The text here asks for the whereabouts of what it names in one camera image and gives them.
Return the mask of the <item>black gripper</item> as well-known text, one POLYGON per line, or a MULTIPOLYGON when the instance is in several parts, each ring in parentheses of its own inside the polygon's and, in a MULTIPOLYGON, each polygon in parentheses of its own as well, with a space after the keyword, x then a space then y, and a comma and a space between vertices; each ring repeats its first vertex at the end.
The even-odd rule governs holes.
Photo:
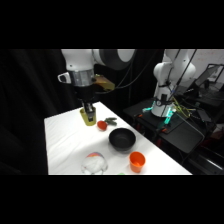
POLYGON ((94 85, 90 86, 75 86, 77 98, 83 103, 84 111, 87 111, 88 120, 93 121, 95 109, 93 103, 96 101, 96 89, 94 85))

